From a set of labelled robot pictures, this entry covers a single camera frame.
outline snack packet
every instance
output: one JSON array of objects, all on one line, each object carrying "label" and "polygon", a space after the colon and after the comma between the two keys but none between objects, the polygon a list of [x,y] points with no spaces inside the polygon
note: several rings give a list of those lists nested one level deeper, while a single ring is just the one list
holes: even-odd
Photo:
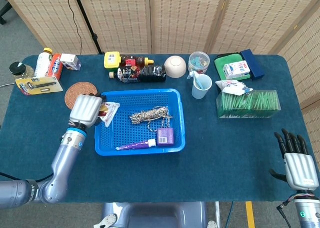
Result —
[{"label": "snack packet", "polygon": [[111,124],[119,107],[120,104],[114,102],[105,102],[101,104],[98,117],[104,122],[106,127]]},{"label": "snack packet", "polygon": [[237,80],[220,80],[215,82],[222,92],[227,94],[242,95],[252,91],[252,88],[248,88],[243,82]]}]

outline white bottle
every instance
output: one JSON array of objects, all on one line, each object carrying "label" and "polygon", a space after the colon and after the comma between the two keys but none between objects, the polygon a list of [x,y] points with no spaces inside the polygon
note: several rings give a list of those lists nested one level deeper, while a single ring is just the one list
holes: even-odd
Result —
[{"label": "white bottle", "polygon": [[52,49],[44,48],[43,52],[39,54],[38,60],[36,61],[36,68],[34,71],[34,77],[40,78],[45,77],[52,59]]}]

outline yellow container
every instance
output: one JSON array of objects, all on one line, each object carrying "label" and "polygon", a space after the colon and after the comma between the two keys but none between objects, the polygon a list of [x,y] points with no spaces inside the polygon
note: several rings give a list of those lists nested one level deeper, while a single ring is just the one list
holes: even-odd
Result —
[{"label": "yellow container", "polygon": [[104,67],[110,71],[116,70],[121,62],[120,53],[117,51],[106,52],[104,55]]}]

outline white cup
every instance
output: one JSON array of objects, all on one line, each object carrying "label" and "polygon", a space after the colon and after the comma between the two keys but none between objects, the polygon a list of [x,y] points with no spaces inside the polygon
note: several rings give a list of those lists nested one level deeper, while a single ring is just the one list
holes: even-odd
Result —
[{"label": "white cup", "polygon": [[[196,79],[198,80],[198,82],[200,82],[202,84],[203,89],[201,89],[197,83],[196,83]],[[196,99],[202,99],[206,93],[208,92],[208,90],[211,88],[212,86],[212,80],[211,78],[206,75],[206,74],[199,74],[197,75],[197,77],[193,78],[193,86],[192,86],[192,96]]]}]

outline table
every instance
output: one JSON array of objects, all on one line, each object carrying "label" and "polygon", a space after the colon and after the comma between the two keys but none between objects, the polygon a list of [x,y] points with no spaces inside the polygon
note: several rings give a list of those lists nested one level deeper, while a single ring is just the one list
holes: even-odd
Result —
[{"label": "table", "polygon": [[[170,55],[147,55],[163,64]],[[181,55],[186,62],[189,55]],[[219,79],[210,55],[207,74]],[[265,71],[260,80],[246,80],[254,89],[276,89],[282,110],[269,119],[218,119],[216,85],[205,98],[191,95],[187,74],[164,83],[124,84],[110,80],[103,55],[82,55],[81,71],[64,69],[64,91],[25,96],[12,91],[0,131],[0,171],[21,179],[39,179],[51,162],[64,134],[70,110],[65,91],[78,81],[96,85],[100,92],[125,89],[175,88],[184,112],[186,146],[178,153],[102,157],[95,152],[94,127],[69,178],[66,202],[165,202],[212,200],[285,200],[289,186],[271,177],[269,168],[285,168],[274,132],[281,128],[305,137],[311,145],[286,61],[277,55],[257,55]],[[37,56],[24,63],[36,66]]]}]

